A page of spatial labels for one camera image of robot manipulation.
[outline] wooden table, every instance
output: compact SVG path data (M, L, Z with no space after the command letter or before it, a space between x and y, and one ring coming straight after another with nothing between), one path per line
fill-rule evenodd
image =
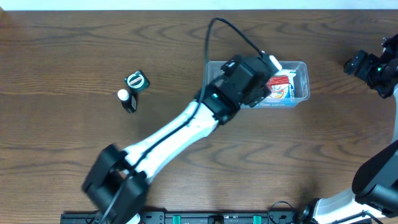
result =
M80 186L99 152L176 117L200 88L212 17L230 20L279 60L308 66L311 97L294 109L242 110L174 159L147 204L168 210L266 210L351 187L391 141L395 102L343 73L359 49L381 54L397 11L6 12L0 22L0 223L59 223L94 210ZM211 59L255 52L223 24ZM127 114L123 78L152 85Z

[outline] green clip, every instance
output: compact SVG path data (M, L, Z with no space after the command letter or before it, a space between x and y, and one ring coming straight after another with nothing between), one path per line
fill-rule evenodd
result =
M253 215L253 224L261 224L261 216Z
M181 216L173 215L173 224L181 224Z

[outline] plastic bin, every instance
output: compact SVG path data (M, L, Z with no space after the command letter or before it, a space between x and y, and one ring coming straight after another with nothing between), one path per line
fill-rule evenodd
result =
M208 84L213 79L221 75L222 61L212 61L207 64ZM279 62L283 69L296 70L296 76L293 78L295 88L295 98L283 99L264 99L252 108L293 108L301 101L310 98L310 82L308 80L308 70L304 62Z

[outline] white backdrop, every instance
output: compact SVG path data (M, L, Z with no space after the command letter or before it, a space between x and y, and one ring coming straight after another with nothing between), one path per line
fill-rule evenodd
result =
M398 9L398 0L0 0L4 10Z

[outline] black cable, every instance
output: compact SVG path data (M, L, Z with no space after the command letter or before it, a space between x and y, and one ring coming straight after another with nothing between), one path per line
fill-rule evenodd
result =
M332 224L339 224L339 223L347 222L347 221L353 220L354 218L365 217L366 215L371 217L377 224L383 224L380 220L378 220L375 216L370 214L368 211L362 211L362 212L359 212L358 214L352 215L350 217L342 218L341 220L336 220Z
M161 139L159 139L157 142L155 142L153 145L151 145L151 147L147 148L141 155L141 157L138 159L138 161L131 167L130 171L129 171L129 175L127 175L127 177L123 180L123 183L121 184L120 188L118 189L118 191L116 192L116 194L114 195L114 197L112 198L111 203L108 205L108 208L106 209L104 215L101 217L101 220L98 224L103 224L103 222L106 220L106 217L108 216L110 210L112 209L113 204L115 203L116 199L119 197L119 194L121 192L121 189L124 187L124 185L126 184L126 181L128 180L128 178L130 178L130 174L133 173L133 170L140 164L141 161L143 161L146 156L156 147L158 146L160 143L162 143L164 140L166 140L167 138L169 138L170 136L172 136L173 134L175 134L177 131L181 130L184 126L186 126L187 124L189 124L189 122L195 117L195 115L198 113L198 110L200 108L200 105L203 101L203 98L205 96L205 88L206 88L206 84L207 84L207 75L206 75L206 66L207 63L209 62L209 39L210 39L210 33L211 33L211 28L213 27L213 24L215 23L215 21L221 21L224 22L225 24L229 25L230 28L232 28L233 30L235 30L252 48L254 48L254 50L256 50L258 52L259 55L262 55L262 52L260 51L260 49L254 45L254 43L252 43L238 28L236 28L234 25L232 25L232 23L228 22L226 19L222 19L222 18L213 18L208 26L207 29L207 33L206 33L206 38L205 38L205 58L204 58L204 69L203 69L203 80L202 80L202 84L201 84L201 90L200 90L200 96L199 96L199 100L198 100L198 105L195 108L195 110L193 111L193 114L191 115L191 117L189 117L186 122L182 123L180 126L178 126L176 129L174 129L173 131L169 132L168 134L166 134L165 136L163 136Z
M288 202L285 202L285 201L277 201L277 202L275 202L273 205L271 205L271 207L269 208L269 212L271 212L272 208L273 208L275 205L280 204L280 203L285 203L285 204L287 204L288 206L290 206L292 210L294 210L294 207L291 206L291 204L289 204ZM268 214L268 219L269 219L273 224L277 224L277 223L274 221L274 217L271 217L269 214ZM286 224L293 224L293 222L294 222L294 219L293 219L291 222L288 222L288 223L286 223Z

